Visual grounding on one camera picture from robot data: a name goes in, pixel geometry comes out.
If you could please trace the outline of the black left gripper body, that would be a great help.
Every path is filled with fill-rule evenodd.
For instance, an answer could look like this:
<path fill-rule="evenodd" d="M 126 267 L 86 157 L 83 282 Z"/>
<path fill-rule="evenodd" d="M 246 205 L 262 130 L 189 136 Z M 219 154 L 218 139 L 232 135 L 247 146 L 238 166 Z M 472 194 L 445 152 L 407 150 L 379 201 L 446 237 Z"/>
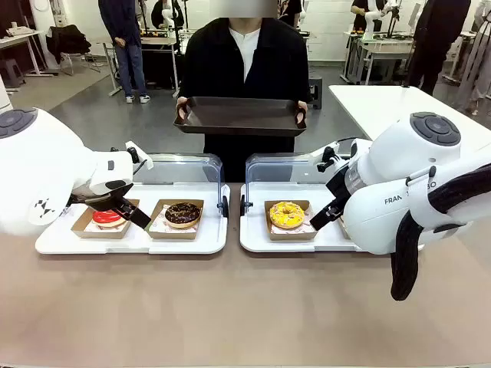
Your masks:
<path fill-rule="evenodd" d="M 91 197 L 85 195 L 71 194 L 70 204 L 85 204 L 95 211 L 127 211 L 130 208 L 130 202 L 124 196 L 130 191 L 132 187 L 132 184 L 128 184 L 118 189 L 110 190 L 107 194 Z"/>

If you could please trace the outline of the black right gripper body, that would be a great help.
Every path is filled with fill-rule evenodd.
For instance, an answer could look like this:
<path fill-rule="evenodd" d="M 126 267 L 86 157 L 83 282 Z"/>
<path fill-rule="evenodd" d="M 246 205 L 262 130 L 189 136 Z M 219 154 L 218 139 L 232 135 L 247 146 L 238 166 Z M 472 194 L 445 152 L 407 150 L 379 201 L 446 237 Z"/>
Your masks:
<path fill-rule="evenodd" d="M 326 183 L 327 189 L 334 196 L 329 203 L 330 207 L 344 207 L 350 198 L 350 192 L 345 184 L 345 175 L 348 168 L 339 169 L 334 176 Z"/>

